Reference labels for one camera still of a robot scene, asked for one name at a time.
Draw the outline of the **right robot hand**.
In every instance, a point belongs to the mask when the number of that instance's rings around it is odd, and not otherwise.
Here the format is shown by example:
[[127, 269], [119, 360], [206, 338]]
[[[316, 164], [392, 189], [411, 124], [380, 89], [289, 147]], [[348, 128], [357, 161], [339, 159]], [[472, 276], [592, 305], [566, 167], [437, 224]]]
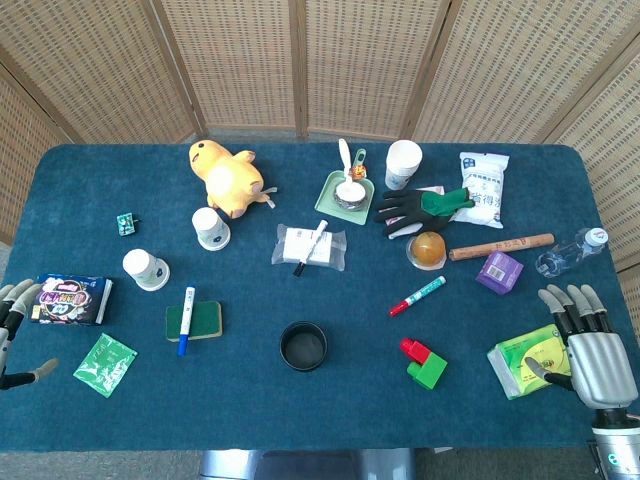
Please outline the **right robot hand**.
[[593, 410], [623, 409], [638, 396], [626, 349], [609, 323], [608, 311], [588, 284], [553, 284], [538, 291], [566, 347], [570, 373], [553, 373], [532, 357], [526, 365], [539, 378], [574, 391]]

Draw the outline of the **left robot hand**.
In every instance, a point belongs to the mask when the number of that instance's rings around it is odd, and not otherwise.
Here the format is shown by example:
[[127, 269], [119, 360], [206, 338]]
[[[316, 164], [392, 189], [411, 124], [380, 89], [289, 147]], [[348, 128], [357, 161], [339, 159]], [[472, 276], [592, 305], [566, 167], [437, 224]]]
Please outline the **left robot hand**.
[[40, 284], [32, 279], [25, 279], [18, 284], [8, 284], [1, 288], [1, 390], [9, 390], [18, 386], [37, 383], [48, 376], [58, 365], [57, 358], [47, 360], [40, 367], [21, 373], [6, 372], [7, 359], [12, 343], [27, 316]]

